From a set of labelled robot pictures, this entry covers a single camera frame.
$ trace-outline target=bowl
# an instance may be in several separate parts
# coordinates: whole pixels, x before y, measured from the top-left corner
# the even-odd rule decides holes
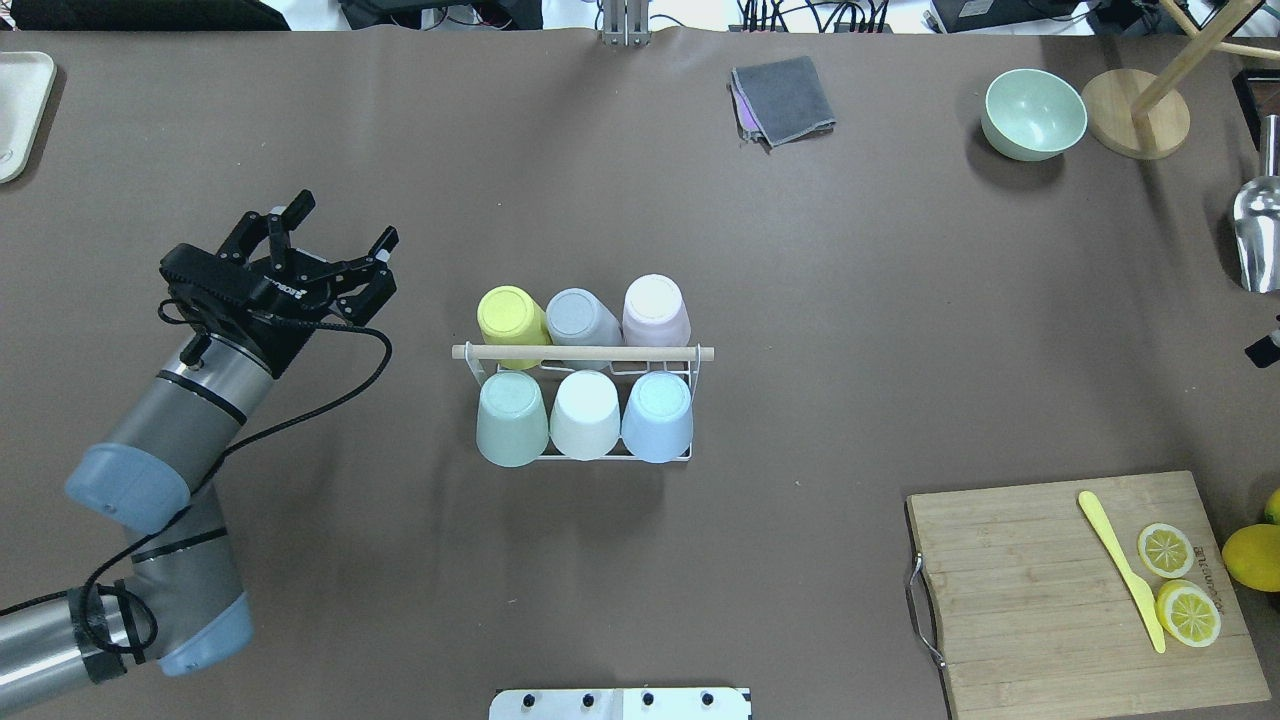
[[[1019,68],[987,87],[982,132],[1014,160],[1047,160],[1084,137],[1089,114],[1080,94],[1062,78]]]

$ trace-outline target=gray cup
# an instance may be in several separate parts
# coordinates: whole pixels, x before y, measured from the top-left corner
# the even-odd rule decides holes
[[[577,287],[562,290],[547,304],[547,332],[554,345],[622,345],[618,319],[599,299]],[[603,370],[608,364],[608,360],[564,361],[567,368],[576,370]]]

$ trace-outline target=lemon slice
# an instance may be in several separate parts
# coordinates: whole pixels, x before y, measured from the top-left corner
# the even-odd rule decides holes
[[[1174,639],[1204,647],[1217,639],[1222,616],[1213,601],[1190,580],[1169,580],[1156,596],[1156,618]]]
[[[1153,523],[1138,533],[1138,557],[1148,570],[1169,579],[1181,578],[1196,561],[1187,536],[1165,523]]]

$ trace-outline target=yellow cup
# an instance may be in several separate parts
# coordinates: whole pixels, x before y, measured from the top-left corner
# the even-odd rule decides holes
[[[504,284],[486,292],[476,307],[476,322],[488,345],[550,345],[547,313],[518,287]],[[511,370],[527,370],[541,360],[500,360]]]

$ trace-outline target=folded napkin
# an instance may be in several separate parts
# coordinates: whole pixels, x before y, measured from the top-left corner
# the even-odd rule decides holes
[[[831,132],[836,115],[808,55],[733,68],[730,90],[742,140],[764,138],[771,147],[808,135]]]

